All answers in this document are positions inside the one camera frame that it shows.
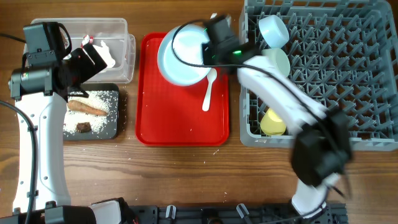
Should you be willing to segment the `green bowl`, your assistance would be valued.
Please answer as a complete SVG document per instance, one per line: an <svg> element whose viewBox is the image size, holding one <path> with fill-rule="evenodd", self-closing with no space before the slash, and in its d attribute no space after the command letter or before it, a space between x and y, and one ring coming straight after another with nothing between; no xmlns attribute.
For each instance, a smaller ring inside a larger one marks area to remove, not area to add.
<svg viewBox="0 0 398 224"><path fill-rule="evenodd" d="M276 69L284 76L288 77L290 73L290 61L287 54L280 48L264 49L261 51L263 56L273 63Z"/></svg>

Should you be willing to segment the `yellow plastic cup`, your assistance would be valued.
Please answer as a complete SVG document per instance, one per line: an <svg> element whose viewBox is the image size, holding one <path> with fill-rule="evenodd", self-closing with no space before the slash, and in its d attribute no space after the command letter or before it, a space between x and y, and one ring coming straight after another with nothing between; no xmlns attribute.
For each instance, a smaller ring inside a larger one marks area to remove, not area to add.
<svg viewBox="0 0 398 224"><path fill-rule="evenodd" d="M260 122L262 132L268 136L280 136L286 131L283 120L272 109L268 109Z"/></svg>

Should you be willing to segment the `white rice pile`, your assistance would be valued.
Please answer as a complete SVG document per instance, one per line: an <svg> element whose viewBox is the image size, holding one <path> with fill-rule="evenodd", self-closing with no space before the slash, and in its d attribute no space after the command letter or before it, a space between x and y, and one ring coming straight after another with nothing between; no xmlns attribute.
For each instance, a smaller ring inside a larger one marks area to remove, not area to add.
<svg viewBox="0 0 398 224"><path fill-rule="evenodd" d="M78 111L71 111L67 106L67 112L63 122L63 134L66 137L78 135L92 135L94 138L110 137L117 130L118 125L118 103L119 92L116 90L94 90L88 92L88 97L78 96L77 92L73 92L68 97L71 100L80 101L93 108L103 110L108 114L106 116L97 116L86 114ZM79 133L76 131L78 123L89 122L91 131L87 133Z"/></svg>

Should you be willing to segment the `small light blue bowl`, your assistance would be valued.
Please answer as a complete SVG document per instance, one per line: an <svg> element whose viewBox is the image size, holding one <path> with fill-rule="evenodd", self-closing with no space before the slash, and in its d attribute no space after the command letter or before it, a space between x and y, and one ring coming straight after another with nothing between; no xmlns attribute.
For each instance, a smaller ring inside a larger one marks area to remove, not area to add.
<svg viewBox="0 0 398 224"><path fill-rule="evenodd" d="M258 25L263 39L270 48L282 48L290 39L286 25L276 15L260 19Z"/></svg>

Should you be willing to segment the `brown carrot-like food piece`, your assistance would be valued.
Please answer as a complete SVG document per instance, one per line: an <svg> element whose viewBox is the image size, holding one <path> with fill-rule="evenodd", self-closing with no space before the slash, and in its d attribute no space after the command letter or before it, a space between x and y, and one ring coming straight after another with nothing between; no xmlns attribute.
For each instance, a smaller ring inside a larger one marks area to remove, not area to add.
<svg viewBox="0 0 398 224"><path fill-rule="evenodd" d="M82 112L82 113L86 113L86 114L92 114L92 115L97 115L97 116L106 116L108 113L103 111L103 110L99 110L96 108L93 108L87 104L84 104L80 101L76 101L76 100L71 100L67 103L68 108L71 111L78 111L78 112Z"/></svg>

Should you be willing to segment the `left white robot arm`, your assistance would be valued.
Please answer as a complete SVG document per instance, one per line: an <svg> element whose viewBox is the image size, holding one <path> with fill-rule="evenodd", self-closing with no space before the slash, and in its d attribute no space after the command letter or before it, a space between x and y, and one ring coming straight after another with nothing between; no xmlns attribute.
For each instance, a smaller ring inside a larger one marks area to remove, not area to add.
<svg viewBox="0 0 398 224"><path fill-rule="evenodd" d="M74 49L65 26L40 22L24 27L27 52L13 71L10 106L19 120L19 183L11 216L2 223L136 223L123 198L73 206L63 160L63 122L68 91L87 97L81 84L106 68L91 44Z"/></svg>

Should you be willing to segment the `large light blue plate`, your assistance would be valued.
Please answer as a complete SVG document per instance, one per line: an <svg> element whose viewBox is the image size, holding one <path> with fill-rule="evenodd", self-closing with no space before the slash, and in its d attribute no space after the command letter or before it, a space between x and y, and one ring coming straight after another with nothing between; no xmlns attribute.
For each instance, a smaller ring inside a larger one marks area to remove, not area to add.
<svg viewBox="0 0 398 224"><path fill-rule="evenodd" d="M202 65L202 43L209 42L205 29L196 25L187 25L176 33L177 27L166 34L161 41L157 65L162 76L171 84L190 86L205 78L210 68Z"/></svg>

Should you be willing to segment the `white napkin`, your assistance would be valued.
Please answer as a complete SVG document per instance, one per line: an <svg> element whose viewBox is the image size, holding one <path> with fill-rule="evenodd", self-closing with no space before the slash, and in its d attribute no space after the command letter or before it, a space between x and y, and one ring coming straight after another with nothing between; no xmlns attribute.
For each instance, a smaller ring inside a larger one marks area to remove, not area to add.
<svg viewBox="0 0 398 224"><path fill-rule="evenodd" d="M113 68L115 66L116 61L111 56L110 49L103 40L100 42L100 45L95 45L94 43L92 43L91 45L96 49L101 58L105 61L105 63L107 64L107 68Z"/></svg>

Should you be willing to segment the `white plastic spoon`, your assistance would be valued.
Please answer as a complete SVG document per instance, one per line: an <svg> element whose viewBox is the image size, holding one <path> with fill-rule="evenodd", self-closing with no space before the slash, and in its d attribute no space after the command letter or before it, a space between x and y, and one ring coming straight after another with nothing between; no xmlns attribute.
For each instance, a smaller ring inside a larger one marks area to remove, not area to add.
<svg viewBox="0 0 398 224"><path fill-rule="evenodd" d="M212 85L213 82L217 78L217 71L215 68L212 68L209 73L207 74L207 80L208 80L208 87L206 89L206 94L203 100L202 104L202 110L203 111L208 111L210 109L210 101L211 101L211 90L212 90Z"/></svg>

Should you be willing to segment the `brown food scrap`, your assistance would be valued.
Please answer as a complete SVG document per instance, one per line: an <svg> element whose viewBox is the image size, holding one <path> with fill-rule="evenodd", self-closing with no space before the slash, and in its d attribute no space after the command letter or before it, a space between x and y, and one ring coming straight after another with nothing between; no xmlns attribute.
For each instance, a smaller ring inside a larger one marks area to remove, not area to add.
<svg viewBox="0 0 398 224"><path fill-rule="evenodd" d="M76 125L76 131L79 133L87 133L91 131L91 124L89 122L78 123Z"/></svg>

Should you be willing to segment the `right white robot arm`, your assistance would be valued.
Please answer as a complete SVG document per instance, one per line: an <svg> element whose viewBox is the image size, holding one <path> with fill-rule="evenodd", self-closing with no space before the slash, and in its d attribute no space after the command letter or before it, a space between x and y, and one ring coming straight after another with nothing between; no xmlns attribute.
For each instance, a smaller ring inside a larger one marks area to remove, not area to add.
<svg viewBox="0 0 398 224"><path fill-rule="evenodd" d="M202 48L204 64L235 68L240 84L274 110L294 136L290 162L298 182L291 204L303 218L315 217L353 158L347 115L306 95L258 47L240 43L226 16L203 25L210 39Z"/></svg>

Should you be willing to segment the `red snack wrapper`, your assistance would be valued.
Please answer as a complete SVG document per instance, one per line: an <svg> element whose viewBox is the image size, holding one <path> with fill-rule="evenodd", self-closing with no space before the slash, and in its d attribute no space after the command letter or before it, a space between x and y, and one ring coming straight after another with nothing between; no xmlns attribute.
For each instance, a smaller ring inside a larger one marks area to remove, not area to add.
<svg viewBox="0 0 398 224"><path fill-rule="evenodd" d="M85 35L81 42L81 48L83 48L83 46L86 44L92 44L93 40L94 40L94 37L92 35Z"/></svg>

